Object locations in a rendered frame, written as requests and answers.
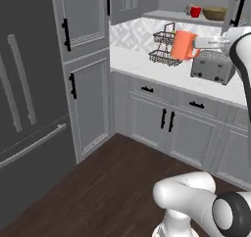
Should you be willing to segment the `grey drawer front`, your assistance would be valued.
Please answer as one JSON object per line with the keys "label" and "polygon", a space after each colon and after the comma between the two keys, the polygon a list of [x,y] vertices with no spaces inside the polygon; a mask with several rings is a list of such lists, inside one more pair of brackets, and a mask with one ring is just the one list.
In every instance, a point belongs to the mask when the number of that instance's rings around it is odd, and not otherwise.
{"label": "grey drawer front", "polygon": [[244,130],[248,129],[249,116],[248,112],[242,108],[235,109],[235,115],[233,119],[233,125],[242,128]]}
{"label": "grey drawer front", "polygon": [[[198,104],[204,104],[205,108],[198,109],[190,106],[189,102],[193,101]],[[221,103],[219,101],[188,92],[179,93],[177,104],[183,109],[211,118],[216,118],[218,116],[221,107]]]}
{"label": "grey drawer front", "polygon": [[[159,83],[151,82],[145,79],[132,78],[130,80],[129,86],[130,86],[130,90],[134,93],[137,93],[146,97],[150,97],[150,98],[165,102],[167,104],[173,105],[177,99],[177,92],[173,88],[161,85]],[[150,93],[150,92],[141,90],[142,86],[153,88],[154,92]]]}

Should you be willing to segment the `short grey tall-cabinet door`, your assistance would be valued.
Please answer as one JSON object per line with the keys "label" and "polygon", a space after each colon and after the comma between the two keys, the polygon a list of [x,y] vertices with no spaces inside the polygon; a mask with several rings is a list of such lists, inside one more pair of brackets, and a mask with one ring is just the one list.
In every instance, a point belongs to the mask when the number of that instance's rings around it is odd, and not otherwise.
{"label": "short grey tall-cabinet door", "polygon": [[[107,0],[53,0],[63,62],[109,46]],[[68,19],[71,49],[64,45],[63,19]]]}

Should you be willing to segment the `dark grey fridge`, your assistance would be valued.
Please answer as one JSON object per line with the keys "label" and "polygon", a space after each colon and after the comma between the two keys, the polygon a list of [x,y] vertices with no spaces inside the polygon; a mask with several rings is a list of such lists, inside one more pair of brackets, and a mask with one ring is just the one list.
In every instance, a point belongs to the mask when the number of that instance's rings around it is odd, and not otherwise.
{"label": "dark grey fridge", "polygon": [[[25,95],[7,36],[14,34],[36,115],[27,117]],[[67,128],[0,169],[0,229],[12,223],[75,167],[75,150],[52,0],[0,0],[0,55],[23,130],[13,124],[0,79],[0,162],[67,124]]]}

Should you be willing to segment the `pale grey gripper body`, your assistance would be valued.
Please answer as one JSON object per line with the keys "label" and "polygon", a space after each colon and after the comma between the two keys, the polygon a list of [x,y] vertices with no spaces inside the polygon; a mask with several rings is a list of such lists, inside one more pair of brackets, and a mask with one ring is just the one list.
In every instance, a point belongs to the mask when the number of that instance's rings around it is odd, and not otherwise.
{"label": "pale grey gripper body", "polygon": [[230,41],[223,36],[196,37],[192,42],[195,49],[225,49]]}

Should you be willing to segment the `silver toaster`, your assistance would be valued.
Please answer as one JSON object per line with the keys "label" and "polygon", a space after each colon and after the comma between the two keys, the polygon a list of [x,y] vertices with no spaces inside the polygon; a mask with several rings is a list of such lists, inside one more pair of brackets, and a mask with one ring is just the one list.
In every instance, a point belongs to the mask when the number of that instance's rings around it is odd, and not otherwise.
{"label": "silver toaster", "polygon": [[230,59],[223,52],[203,50],[192,62],[191,77],[203,78],[206,80],[227,85],[235,74],[235,67]]}

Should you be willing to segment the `grey wall cabinet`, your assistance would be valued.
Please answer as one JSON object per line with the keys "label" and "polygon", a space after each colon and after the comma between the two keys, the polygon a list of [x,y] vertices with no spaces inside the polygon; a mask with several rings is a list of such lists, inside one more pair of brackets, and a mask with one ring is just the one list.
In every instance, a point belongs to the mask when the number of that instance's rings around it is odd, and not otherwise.
{"label": "grey wall cabinet", "polygon": [[139,19],[144,13],[158,9],[159,0],[110,0],[110,24]]}

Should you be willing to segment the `grey base cabinet door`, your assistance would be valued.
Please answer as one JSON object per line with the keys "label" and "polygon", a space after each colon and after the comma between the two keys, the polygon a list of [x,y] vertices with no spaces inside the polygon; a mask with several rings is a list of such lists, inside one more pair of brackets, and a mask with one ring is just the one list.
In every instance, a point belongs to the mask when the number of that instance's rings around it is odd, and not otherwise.
{"label": "grey base cabinet door", "polygon": [[191,166],[208,170],[216,150],[221,124],[209,118],[174,110],[174,127],[167,153]]}
{"label": "grey base cabinet door", "polygon": [[128,128],[132,138],[158,149],[161,142],[161,119],[165,106],[143,97],[132,95],[129,102]]}
{"label": "grey base cabinet door", "polygon": [[251,190],[248,135],[245,130],[227,127],[226,142],[217,164],[216,175],[242,189]]}

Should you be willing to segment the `grey wall shelf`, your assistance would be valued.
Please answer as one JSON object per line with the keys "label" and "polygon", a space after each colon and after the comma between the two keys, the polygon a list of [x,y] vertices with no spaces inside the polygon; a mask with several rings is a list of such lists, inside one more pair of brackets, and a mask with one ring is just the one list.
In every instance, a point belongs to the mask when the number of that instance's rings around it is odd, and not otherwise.
{"label": "grey wall shelf", "polygon": [[198,18],[192,18],[188,16],[186,13],[161,11],[161,10],[143,13],[142,17],[148,19],[178,22],[178,23],[202,24],[202,25],[218,26],[218,27],[222,27],[224,24],[222,21],[207,20],[203,15],[200,15]]}

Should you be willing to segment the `grey wall cabinet door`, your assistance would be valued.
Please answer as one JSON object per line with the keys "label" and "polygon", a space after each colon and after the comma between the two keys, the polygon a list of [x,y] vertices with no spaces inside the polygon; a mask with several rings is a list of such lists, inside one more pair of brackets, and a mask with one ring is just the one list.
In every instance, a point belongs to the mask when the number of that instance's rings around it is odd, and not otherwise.
{"label": "grey wall cabinet door", "polygon": [[[231,27],[230,21],[234,21],[236,19],[240,2],[241,0],[228,0],[227,12],[222,27],[222,32],[226,32]],[[244,0],[238,25],[251,26],[251,0]]]}

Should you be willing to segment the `long grey tall-cabinet door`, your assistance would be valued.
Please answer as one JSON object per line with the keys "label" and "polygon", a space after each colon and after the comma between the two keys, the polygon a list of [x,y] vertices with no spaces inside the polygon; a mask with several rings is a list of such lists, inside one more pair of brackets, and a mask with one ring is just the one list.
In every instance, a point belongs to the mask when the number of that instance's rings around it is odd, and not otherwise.
{"label": "long grey tall-cabinet door", "polygon": [[[111,135],[110,59],[98,53],[64,65],[76,162],[81,163]],[[70,74],[75,75],[76,99],[71,94]]]}

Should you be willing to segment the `olive brown bowl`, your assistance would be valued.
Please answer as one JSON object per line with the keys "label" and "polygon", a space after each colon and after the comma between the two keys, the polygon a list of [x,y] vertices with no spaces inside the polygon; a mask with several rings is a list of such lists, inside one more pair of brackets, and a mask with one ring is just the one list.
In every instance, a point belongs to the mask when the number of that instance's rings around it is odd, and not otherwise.
{"label": "olive brown bowl", "polygon": [[227,8],[204,7],[202,13],[209,21],[223,21],[226,16]]}

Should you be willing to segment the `red mug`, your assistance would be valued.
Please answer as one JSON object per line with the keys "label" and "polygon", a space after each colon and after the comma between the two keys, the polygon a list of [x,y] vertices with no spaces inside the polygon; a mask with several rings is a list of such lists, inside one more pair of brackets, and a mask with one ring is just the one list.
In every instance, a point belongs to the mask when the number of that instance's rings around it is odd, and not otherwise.
{"label": "red mug", "polygon": [[198,18],[201,13],[201,7],[200,6],[192,6],[190,8],[190,16],[192,18]]}

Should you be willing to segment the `orange mug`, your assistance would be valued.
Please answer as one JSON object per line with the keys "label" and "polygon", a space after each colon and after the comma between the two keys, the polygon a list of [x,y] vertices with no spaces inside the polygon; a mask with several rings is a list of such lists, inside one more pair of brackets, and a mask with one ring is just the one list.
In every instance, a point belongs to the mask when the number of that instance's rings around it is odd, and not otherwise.
{"label": "orange mug", "polygon": [[176,60],[190,60],[200,53],[193,45],[197,35],[192,32],[178,30],[175,34],[171,56]]}

